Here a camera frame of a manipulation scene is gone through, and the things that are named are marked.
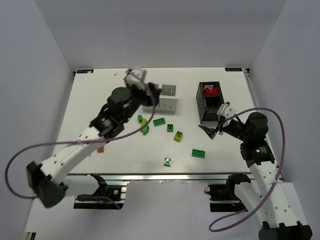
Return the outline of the red and lime brick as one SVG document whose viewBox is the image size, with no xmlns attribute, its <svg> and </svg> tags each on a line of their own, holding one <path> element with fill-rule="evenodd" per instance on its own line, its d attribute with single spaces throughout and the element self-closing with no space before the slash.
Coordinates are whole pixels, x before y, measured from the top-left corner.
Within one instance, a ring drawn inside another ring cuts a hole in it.
<svg viewBox="0 0 320 240">
<path fill-rule="evenodd" d="M 204 93 L 206 95 L 218 95 L 219 89 L 217 86 L 214 85 L 206 85 L 203 87 Z"/>
</svg>

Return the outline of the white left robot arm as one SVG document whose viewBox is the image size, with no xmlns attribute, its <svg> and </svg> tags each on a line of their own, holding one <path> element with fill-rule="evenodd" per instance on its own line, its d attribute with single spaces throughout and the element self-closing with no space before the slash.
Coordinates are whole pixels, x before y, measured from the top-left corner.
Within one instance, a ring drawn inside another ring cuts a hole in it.
<svg viewBox="0 0 320 240">
<path fill-rule="evenodd" d="M 26 167 L 28 184 L 43 206 L 52 208 L 70 196 L 106 198 L 107 183 L 99 174 L 72 177 L 70 171 L 114 140 L 140 106 L 155 106 L 160 94 L 161 89 L 151 82 L 145 89 L 136 85 L 115 88 L 76 142 L 67 143 L 61 151 L 39 164 L 29 163 Z"/>
</svg>

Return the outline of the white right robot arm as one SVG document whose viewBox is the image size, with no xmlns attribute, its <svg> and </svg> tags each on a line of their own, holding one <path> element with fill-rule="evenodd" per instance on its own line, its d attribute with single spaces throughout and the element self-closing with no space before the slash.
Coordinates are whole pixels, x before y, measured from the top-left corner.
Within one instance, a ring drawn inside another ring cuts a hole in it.
<svg viewBox="0 0 320 240">
<path fill-rule="evenodd" d="M 249 177 L 244 173 L 232 174 L 226 181 L 229 195 L 237 197 L 248 210 L 241 220 L 219 229 L 210 224 L 210 232 L 217 233 L 234 228 L 251 217 L 255 217 L 261 229 L 260 240 L 310 240 L 313 232 L 309 225 L 303 225 L 288 202 L 279 177 L 284 163 L 281 155 L 275 162 L 273 152 L 266 141 L 268 119 L 255 107 L 247 110 L 249 116 L 245 123 L 228 104 L 217 111 L 216 128 L 201 126 L 213 139 L 216 134 L 226 133 L 241 140 L 240 153 L 257 183 L 260 193 L 256 193 Z"/>
</svg>

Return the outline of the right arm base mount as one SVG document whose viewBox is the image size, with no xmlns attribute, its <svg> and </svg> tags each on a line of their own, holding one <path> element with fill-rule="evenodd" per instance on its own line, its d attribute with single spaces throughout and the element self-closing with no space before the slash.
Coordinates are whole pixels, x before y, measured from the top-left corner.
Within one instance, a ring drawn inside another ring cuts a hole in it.
<svg viewBox="0 0 320 240">
<path fill-rule="evenodd" d="M 224 184 L 211 184 L 204 189 L 209 196 L 211 213 L 233 213 L 248 210 L 243 202 L 236 196 L 230 194 Z"/>
</svg>

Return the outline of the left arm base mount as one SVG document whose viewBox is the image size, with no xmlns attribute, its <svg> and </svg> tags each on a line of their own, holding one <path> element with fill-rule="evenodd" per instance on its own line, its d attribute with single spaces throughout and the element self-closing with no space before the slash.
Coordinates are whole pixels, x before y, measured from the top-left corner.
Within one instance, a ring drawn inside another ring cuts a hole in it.
<svg viewBox="0 0 320 240">
<path fill-rule="evenodd" d="M 125 202 L 125 197 L 123 196 L 124 186 L 114 183 L 109 184 L 97 173 L 91 173 L 90 176 L 96 180 L 98 188 L 92 194 L 77 195 L 73 208 L 83 210 L 121 210 Z"/>
</svg>

